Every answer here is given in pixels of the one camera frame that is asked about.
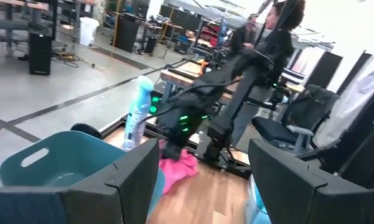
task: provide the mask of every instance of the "wooden floor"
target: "wooden floor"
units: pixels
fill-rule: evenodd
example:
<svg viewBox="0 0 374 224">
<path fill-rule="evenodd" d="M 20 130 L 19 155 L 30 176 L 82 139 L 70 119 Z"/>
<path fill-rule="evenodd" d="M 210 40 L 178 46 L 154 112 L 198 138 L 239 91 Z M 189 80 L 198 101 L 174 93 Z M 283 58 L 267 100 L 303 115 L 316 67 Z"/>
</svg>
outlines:
<svg viewBox="0 0 374 224">
<path fill-rule="evenodd" d="M 123 130 L 105 141 L 120 147 Z M 162 196 L 148 224 L 242 224 L 248 181 L 199 164 L 199 174 L 176 183 Z"/>
</svg>

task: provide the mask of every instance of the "spray can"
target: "spray can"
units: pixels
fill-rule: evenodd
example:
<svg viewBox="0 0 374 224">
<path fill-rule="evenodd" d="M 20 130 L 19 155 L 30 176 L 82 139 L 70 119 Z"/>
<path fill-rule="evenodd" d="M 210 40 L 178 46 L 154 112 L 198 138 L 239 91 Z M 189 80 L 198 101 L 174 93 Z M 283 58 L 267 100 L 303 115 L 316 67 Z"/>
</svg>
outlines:
<svg viewBox="0 0 374 224">
<path fill-rule="evenodd" d="M 123 149 L 125 151 L 130 151 L 140 145 L 146 122 L 139 123 L 148 116 L 149 107 L 151 106 L 150 93 L 154 89 L 154 83 L 145 76 L 139 76 L 137 83 L 138 93 L 131 103 L 124 132 Z"/>
</svg>

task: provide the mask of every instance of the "teal laundry basket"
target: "teal laundry basket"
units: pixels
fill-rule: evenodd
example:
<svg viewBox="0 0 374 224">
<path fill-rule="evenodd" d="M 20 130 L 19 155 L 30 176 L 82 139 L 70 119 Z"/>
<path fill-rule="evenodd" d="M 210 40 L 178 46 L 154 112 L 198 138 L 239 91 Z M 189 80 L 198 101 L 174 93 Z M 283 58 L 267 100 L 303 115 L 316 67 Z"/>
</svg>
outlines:
<svg viewBox="0 0 374 224">
<path fill-rule="evenodd" d="M 7 158 L 0 166 L 0 180 L 8 187 L 69 187 L 126 153 L 85 133 L 64 131 Z M 160 200 L 164 184 L 164 174 L 159 169 L 149 213 Z"/>
</svg>

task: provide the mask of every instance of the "blue cap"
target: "blue cap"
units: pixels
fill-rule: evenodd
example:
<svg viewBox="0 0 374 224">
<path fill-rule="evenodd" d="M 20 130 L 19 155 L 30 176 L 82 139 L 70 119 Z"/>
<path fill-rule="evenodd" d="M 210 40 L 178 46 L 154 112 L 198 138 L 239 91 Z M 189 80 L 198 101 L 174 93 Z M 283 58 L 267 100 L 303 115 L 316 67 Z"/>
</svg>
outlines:
<svg viewBox="0 0 374 224">
<path fill-rule="evenodd" d="M 144 75 L 140 75 L 137 78 L 138 85 L 146 91 L 153 91 L 154 90 L 154 83 Z"/>
</svg>

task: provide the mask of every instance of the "white trash can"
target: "white trash can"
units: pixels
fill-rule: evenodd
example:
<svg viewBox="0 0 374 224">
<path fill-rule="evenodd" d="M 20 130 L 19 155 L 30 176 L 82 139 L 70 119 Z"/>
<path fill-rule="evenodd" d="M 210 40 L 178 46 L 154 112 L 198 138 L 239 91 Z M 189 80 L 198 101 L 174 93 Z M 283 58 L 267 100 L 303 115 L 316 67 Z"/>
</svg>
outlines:
<svg viewBox="0 0 374 224">
<path fill-rule="evenodd" d="M 89 17 L 80 18 L 80 37 L 79 44 L 89 46 L 94 43 L 95 31 L 100 23 Z"/>
</svg>

